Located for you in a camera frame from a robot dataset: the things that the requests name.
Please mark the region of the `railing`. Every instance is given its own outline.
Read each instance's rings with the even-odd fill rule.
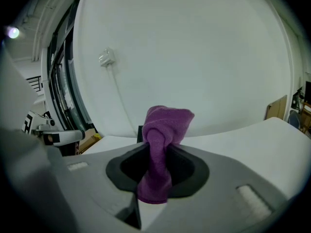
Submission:
[[[41,76],[26,79],[30,86],[36,91],[41,91]]]

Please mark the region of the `ceiling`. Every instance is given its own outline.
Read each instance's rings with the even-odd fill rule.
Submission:
[[[6,38],[5,44],[13,61],[31,60],[35,33],[48,0],[28,0],[11,23],[20,31],[15,39]]]

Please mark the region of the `white cable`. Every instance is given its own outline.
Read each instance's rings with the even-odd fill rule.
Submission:
[[[113,84],[113,86],[114,86],[114,89],[117,91],[118,97],[119,97],[119,99],[120,99],[120,103],[121,103],[121,105],[122,105],[122,107],[123,107],[123,110],[124,110],[124,113],[125,113],[125,115],[126,115],[126,117],[127,117],[127,120],[128,120],[128,122],[129,122],[129,124],[131,125],[131,128],[132,128],[132,130],[133,130],[135,136],[137,136],[137,132],[136,132],[136,130],[134,129],[134,126],[133,126],[133,124],[132,124],[132,122],[131,122],[131,120],[130,120],[130,117],[129,117],[127,111],[126,111],[124,102],[123,102],[123,100],[122,100],[122,96],[121,96],[121,93],[120,93],[120,91],[119,91],[119,87],[118,87],[118,85],[117,85],[116,77],[115,77],[115,75],[114,75],[113,68],[112,68],[112,65],[111,65],[111,64],[109,64],[109,65],[107,66],[107,72],[108,72],[109,79],[111,80],[111,82],[112,82],[112,84]]]

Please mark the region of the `ceiling light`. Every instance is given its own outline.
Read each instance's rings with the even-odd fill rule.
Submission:
[[[17,28],[10,28],[8,32],[8,36],[12,39],[18,37],[19,35],[19,30]]]

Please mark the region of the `white surface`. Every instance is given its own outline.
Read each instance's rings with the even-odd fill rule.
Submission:
[[[2,44],[0,51],[0,127],[8,130],[21,130],[36,98],[36,92],[17,71]]]
[[[37,92],[37,95],[38,95],[38,97],[37,97],[37,99],[35,100],[35,104],[41,103],[41,102],[44,102],[44,101],[45,101],[45,96],[44,96],[44,94],[39,95],[38,92]]]
[[[103,135],[134,137],[131,124],[137,130],[160,104],[195,113],[187,136],[242,128],[290,94],[283,33],[265,0],[80,0],[73,54],[81,96]],[[116,88],[98,61],[106,46]]]
[[[136,138],[106,136],[84,154],[121,148],[136,143]],[[287,198],[303,188],[311,168],[311,140],[288,123],[278,119],[214,135],[186,137],[183,145],[236,159],[275,185]],[[165,205],[138,203],[143,229]]]
[[[40,61],[35,62],[32,62],[31,60],[15,61],[14,65],[25,79],[41,76]]]
[[[286,30],[286,33],[287,33],[287,36],[290,42],[291,53],[293,55],[293,64],[294,64],[293,66],[294,67],[293,94],[294,94],[303,85],[302,57],[301,57],[297,35],[293,32],[293,30],[284,20],[282,20],[282,22],[283,22],[283,25],[285,27],[285,30]]]
[[[36,112],[39,115],[43,115],[45,113],[44,102],[35,103],[30,109],[32,112]]]

